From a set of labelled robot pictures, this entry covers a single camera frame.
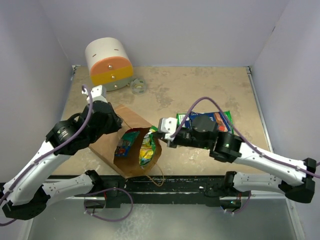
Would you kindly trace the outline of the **red blue snack packet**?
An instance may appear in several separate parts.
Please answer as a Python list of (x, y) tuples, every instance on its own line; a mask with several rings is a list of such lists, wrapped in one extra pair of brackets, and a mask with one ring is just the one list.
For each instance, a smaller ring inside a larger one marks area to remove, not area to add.
[(218, 129), (221, 132), (233, 133), (233, 128), (230, 125), (230, 123), (233, 121), (230, 111), (225, 111), (224, 115), (221, 112), (209, 112), (209, 113), (199, 113), (199, 114), (207, 116), (213, 122), (216, 122), (218, 124)]

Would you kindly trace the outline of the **yellow green snack bag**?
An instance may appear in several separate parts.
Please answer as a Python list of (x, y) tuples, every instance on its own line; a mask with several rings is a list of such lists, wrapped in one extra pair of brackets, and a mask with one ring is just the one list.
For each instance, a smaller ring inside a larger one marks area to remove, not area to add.
[(156, 144), (152, 133), (157, 132), (158, 129), (155, 126), (151, 126), (147, 134), (143, 137), (142, 144), (139, 150), (139, 165), (143, 169), (152, 160)]

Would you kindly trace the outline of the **brown paper bag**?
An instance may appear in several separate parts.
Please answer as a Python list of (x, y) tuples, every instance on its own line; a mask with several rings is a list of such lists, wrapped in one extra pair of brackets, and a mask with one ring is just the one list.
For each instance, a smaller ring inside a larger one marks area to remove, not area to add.
[[(139, 154), (144, 136), (149, 132), (152, 124), (143, 117), (120, 104), (115, 108), (115, 113), (123, 120), (121, 129), (117, 132), (102, 135), (89, 149), (103, 162), (125, 179), (148, 176), (162, 154), (162, 147), (158, 139), (155, 140), (155, 151), (151, 161), (141, 167)], [(115, 156), (118, 143), (126, 132), (138, 131), (139, 135), (133, 142), (127, 156)]]

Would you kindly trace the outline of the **blue white chips bag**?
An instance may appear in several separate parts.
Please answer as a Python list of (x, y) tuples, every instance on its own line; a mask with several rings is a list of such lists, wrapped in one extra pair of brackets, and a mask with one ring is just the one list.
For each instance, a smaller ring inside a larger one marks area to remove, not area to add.
[(191, 128), (192, 122), (195, 118), (199, 117), (201, 114), (199, 113), (191, 113), (185, 121), (185, 127)]

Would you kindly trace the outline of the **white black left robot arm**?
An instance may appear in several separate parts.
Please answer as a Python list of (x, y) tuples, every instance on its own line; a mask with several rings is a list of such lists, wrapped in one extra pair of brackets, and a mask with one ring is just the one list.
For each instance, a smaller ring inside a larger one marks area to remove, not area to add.
[(112, 104), (101, 100), (57, 122), (31, 161), (0, 188), (4, 215), (14, 220), (30, 220), (46, 207), (68, 197), (101, 194), (104, 182), (95, 170), (56, 183), (46, 183), (46, 180), (79, 150), (88, 148), (102, 135), (116, 133), (121, 127), (122, 119)]

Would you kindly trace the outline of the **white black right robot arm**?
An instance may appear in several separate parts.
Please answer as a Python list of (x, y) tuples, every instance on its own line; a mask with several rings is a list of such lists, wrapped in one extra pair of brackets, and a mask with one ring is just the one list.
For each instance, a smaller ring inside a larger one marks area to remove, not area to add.
[(162, 118), (152, 136), (170, 148), (206, 149), (216, 161), (261, 171), (260, 174), (227, 172), (222, 190), (228, 196), (237, 192), (264, 191), (283, 194), (289, 200), (303, 204), (309, 204), (313, 199), (316, 185), (313, 180), (314, 159), (296, 160), (259, 148), (237, 135), (220, 131), (218, 124), (206, 115), (197, 116), (189, 128), (180, 127), (176, 118)]

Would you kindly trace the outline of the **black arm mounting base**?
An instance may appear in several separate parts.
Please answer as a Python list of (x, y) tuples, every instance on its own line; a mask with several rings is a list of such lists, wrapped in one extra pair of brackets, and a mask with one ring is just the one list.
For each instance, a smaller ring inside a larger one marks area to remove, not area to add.
[(224, 175), (167, 175), (132, 177), (102, 175), (93, 178), (90, 193), (106, 208), (122, 204), (205, 205), (239, 209), (249, 192), (234, 189)]

